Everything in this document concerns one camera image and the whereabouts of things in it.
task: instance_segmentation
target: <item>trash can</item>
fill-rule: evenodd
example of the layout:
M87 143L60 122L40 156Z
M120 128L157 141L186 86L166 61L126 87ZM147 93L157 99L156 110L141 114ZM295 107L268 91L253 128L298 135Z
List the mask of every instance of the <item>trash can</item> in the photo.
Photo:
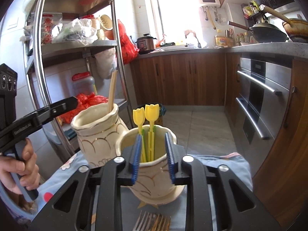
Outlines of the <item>trash can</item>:
M151 104L154 104L154 105L158 104L159 105L159 118L158 118L157 121L155 121L155 124L163 127L163 116L166 113L166 108L162 104L160 104L160 103L147 103L147 104L139 106L138 108L144 108L145 109L145 105L151 105ZM150 123L147 119L145 119L143 125L147 125L147 124L150 124Z

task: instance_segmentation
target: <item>window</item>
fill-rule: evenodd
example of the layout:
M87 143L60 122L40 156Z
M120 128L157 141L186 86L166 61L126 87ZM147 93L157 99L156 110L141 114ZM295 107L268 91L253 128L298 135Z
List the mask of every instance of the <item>window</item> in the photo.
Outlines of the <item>window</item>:
M165 34L165 42L185 41L185 30L196 32L203 40L198 0L151 0L157 38Z

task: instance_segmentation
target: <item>ceramic utensil holder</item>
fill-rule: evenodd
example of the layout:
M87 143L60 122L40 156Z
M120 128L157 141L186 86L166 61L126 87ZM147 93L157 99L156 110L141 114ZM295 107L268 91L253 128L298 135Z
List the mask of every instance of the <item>ceramic utensil holder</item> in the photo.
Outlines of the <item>ceramic utensil holder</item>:
M143 125L145 143L150 125ZM168 128L156 125L154 161L140 164L137 182L130 187L133 194L147 204L163 205L174 201L183 191L184 186L172 184L165 150L165 133L170 132L173 142L177 142L174 133ZM124 148L135 142L138 128L124 132L116 142L116 152L121 153Z
M108 104L102 103L81 111L73 118L72 129L77 133L81 152L91 168L101 167L121 153L115 144L128 131L119 117L119 107L114 104L108 113Z

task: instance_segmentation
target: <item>camera lens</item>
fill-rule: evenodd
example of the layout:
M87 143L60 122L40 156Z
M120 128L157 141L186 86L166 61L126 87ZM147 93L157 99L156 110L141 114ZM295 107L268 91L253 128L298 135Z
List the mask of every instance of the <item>camera lens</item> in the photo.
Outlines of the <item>camera lens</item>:
M7 77L4 75L1 78L1 86L2 86L2 88L5 88L6 84L7 84Z
M7 88L8 88L9 91L12 90L12 78L11 77L9 77L9 79L7 81Z

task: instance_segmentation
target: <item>wok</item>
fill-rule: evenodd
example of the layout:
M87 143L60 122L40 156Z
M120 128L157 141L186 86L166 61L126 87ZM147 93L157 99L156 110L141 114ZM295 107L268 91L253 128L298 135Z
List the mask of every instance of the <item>wok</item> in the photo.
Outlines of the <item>wok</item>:
M260 5L260 10L283 20L282 23L290 39L294 42L308 43L308 22L302 19L289 19L272 8Z
M259 43L285 42L287 40L287 35L284 32L269 23L257 23L250 28L231 21L228 21L228 25L252 32Z

